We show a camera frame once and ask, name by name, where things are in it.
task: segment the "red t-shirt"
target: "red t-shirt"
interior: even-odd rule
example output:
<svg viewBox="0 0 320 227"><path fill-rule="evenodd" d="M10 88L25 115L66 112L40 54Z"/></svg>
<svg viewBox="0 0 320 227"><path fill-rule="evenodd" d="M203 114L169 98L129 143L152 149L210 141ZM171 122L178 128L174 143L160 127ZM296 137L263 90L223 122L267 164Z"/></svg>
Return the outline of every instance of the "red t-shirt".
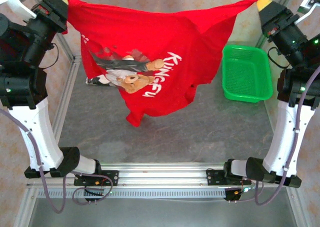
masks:
<svg viewBox="0 0 320 227"><path fill-rule="evenodd" d="M209 84L217 73L237 14L256 1L155 13L68 0L68 22L81 33L88 78L106 73L92 53L106 60L131 55L141 61L164 61L163 68L152 72L153 83L135 93L119 89L130 110L126 119L138 127L144 114L168 115L194 101L197 86Z"/></svg>

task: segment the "gray floor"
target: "gray floor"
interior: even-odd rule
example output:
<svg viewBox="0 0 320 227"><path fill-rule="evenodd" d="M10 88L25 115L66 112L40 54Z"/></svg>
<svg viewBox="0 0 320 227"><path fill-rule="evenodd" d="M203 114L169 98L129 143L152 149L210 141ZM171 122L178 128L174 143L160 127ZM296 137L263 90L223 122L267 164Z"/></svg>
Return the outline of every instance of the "gray floor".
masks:
<svg viewBox="0 0 320 227"><path fill-rule="evenodd" d="M222 75L197 90L194 103L163 117L146 116L140 127L114 87L89 86L80 66L59 146L77 146L101 163L221 163L263 158L272 129L263 102L230 101Z"/></svg>
<svg viewBox="0 0 320 227"><path fill-rule="evenodd" d="M274 189L265 189L261 201ZM59 208L61 199L54 199ZM64 212L54 213L46 199L37 199L29 227L295 227L286 190L267 206L254 201L188 202L156 199L106 199L79 206L67 200Z"/></svg>

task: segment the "t-shirt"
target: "t-shirt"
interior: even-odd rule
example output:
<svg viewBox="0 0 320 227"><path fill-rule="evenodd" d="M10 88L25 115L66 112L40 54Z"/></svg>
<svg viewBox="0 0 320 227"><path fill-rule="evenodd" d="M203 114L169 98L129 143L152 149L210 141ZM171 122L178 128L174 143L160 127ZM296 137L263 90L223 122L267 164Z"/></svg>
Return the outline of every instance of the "t-shirt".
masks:
<svg viewBox="0 0 320 227"><path fill-rule="evenodd" d="M256 1L159 13L68 0L67 20L81 34L88 78L108 78L117 73L108 70L121 65L130 72L127 81L113 78L123 83L119 91L130 110L126 119L138 127L144 115L168 115L194 101L197 86L209 84L218 71L237 14ZM161 68L146 68L155 61ZM143 87L127 91L136 80Z"/></svg>

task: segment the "green plastic basket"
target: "green plastic basket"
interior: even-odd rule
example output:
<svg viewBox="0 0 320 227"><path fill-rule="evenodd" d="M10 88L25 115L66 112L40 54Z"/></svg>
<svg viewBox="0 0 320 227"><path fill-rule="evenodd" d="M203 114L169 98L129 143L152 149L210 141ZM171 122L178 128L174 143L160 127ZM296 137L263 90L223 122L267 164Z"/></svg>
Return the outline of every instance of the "green plastic basket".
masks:
<svg viewBox="0 0 320 227"><path fill-rule="evenodd" d="M269 60L260 48L226 45L222 57L224 96L233 101L257 103L273 94Z"/></svg>

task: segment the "table surface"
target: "table surface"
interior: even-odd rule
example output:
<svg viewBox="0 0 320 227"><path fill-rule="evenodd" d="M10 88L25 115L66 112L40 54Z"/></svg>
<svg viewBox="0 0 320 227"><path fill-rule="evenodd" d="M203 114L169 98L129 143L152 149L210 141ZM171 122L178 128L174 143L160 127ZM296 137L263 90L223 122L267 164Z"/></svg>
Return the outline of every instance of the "table surface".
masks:
<svg viewBox="0 0 320 227"><path fill-rule="evenodd" d="M162 117L145 116L140 127L126 121L119 91L86 85L80 65L63 124L60 147L77 146L101 163L223 163L263 158L273 132L263 101L225 98L222 73L197 89L193 103Z"/></svg>

